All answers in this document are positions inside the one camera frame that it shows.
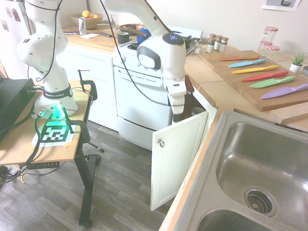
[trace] knife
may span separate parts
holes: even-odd
[[[249,56],[249,57],[241,57],[241,56],[231,56],[231,57],[219,57],[220,61],[234,61],[234,60],[244,60],[244,59],[258,59],[259,56]]]
[[[273,86],[273,85],[280,84],[280,83],[288,83],[288,82],[293,81],[294,79],[295,79],[295,76],[288,76],[283,79],[271,78],[271,79],[264,80],[258,83],[254,83],[250,85],[249,87],[250,88],[266,88],[266,87]]]
[[[258,75],[258,76],[251,76],[248,78],[244,78],[242,82],[255,81],[255,80],[271,78],[271,77],[281,77],[281,76],[287,75],[288,73],[289,73],[288,71],[280,71],[280,72],[273,73],[273,74],[263,74],[263,75]]]
[[[297,91],[301,91],[301,90],[306,90],[308,89],[308,83],[302,84],[299,87],[296,88],[291,88],[291,87],[284,87],[284,88],[279,88],[276,90],[272,90],[268,93],[266,93],[265,95],[263,95],[261,97],[261,99],[271,99],[271,98],[276,98],[276,97],[280,97],[283,95],[287,95],[293,92],[297,92]]]
[[[238,70],[238,71],[233,71],[233,74],[242,74],[242,73],[250,73],[250,72],[256,72],[256,71],[271,71],[271,70],[276,70],[279,65],[273,65],[273,66],[266,66],[266,67],[255,67],[255,68],[248,68],[248,69],[243,69],[243,70]]]
[[[249,65],[256,65],[256,64],[262,64],[266,61],[266,59],[258,59],[255,61],[245,61],[245,62],[240,62],[240,63],[235,63],[235,64],[231,64],[228,67],[240,67],[240,66],[249,66]]]

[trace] white cabinet door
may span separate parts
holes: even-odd
[[[152,211],[175,197],[180,189],[199,150],[207,116],[205,111],[153,133]]]

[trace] stainless steel sink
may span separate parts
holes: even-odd
[[[307,231],[308,135],[224,112],[175,230]]]

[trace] black box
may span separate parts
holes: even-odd
[[[27,92],[33,86],[31,79],[0,79],[0,131],[14,124],[35,94]]]

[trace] sink drain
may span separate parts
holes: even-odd
[[[269,192],[257,187],[249,187],[245,190],[244,199],[249,208],[264,214],[273,216],[276,213],[276,204]]]

